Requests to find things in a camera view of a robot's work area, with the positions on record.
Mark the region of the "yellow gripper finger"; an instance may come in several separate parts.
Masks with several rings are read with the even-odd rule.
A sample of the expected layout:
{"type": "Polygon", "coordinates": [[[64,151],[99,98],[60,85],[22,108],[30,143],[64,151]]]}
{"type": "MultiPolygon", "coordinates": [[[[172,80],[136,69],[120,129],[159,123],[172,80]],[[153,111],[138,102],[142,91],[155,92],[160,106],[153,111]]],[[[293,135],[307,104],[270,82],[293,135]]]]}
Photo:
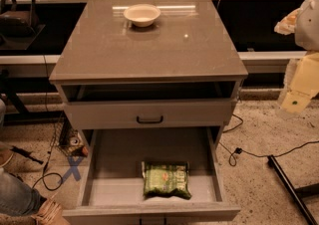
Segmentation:
{"type": "Polygon", "coordinates": [[[285,16],[280,22],[278,22],[274,31],[281,35],[289,35],[295,32],[295,26],[300,9],[297,8],[285,16]]]}
{"type": "Polygon", "coordinates": [[[298,117],[310,102],[311,99],[302,93],[282,90],[277,100],[275,112],[284,119],[298,117]]]}

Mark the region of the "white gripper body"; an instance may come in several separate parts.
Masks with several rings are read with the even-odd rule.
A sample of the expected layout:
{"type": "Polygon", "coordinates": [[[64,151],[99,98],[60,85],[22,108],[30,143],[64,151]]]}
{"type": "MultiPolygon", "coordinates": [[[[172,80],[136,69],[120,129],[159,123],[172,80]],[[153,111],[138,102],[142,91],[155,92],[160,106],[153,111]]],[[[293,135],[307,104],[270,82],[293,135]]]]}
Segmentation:
{"type": "Polygon", "coordinates": [[[319,93],[319,53],[307,52],[297,63],[290,90],[314,98],[319,93]]]}

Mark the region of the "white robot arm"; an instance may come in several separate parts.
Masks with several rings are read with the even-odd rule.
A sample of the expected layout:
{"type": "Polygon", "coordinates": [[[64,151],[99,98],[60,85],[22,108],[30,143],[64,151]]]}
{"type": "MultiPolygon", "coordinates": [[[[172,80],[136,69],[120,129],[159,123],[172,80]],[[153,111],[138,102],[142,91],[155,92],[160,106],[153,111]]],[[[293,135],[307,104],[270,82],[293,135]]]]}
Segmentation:
{"type": "Polygon", "coordinates": [[[293,34],[297,46],[306,54],[289,62],[280,108],[287,113],[301,113],[319,94],[319,0],[305,0],[274,27],[278,34],[293,34]]]}

